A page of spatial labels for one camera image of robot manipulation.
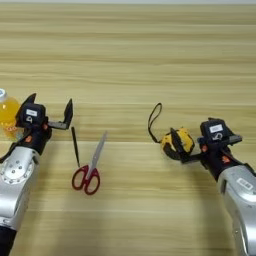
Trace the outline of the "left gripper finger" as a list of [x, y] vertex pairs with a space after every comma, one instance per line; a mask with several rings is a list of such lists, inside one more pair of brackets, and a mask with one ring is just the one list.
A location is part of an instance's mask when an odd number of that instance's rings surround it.
[[27, 99], [22, 103], [20, 108], [24, 108], [24, 106], [28, 103], [34, 103], [36, 98], [36, 93], [31, 94], [30, 96], [27, 97]]
[[69, 100], [64, 111], [64, 120], [59, 122], [48, 122], [48, 126], [59, 130], [68, 130], [73, 118], [73, 102]]

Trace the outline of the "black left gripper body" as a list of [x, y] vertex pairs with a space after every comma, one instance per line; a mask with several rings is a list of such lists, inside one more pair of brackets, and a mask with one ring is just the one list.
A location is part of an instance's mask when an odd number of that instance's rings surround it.
[[23, 128], [24, 131], [22, 138], [15, 143], [15, 146], [30, 148], [41, 155], [52, 136], [52, 128], [48, 123], [44, 122], [42, 125], [25, 125], [17, 122], [16, 126]]

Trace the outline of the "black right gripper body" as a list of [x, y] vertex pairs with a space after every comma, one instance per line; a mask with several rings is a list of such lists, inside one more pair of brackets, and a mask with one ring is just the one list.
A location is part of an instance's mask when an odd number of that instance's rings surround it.
[[229, 146], [240, 142], [240, 139], [234, 141], [225, 139], [223, 141], [210, 142], [206, 139], [199, 139], [201, 150], [201, 164], [210, 171], [215, 180], [218, 180], [220, 174], [228, 168], [242, 165], [242, 162], [236, 159]]

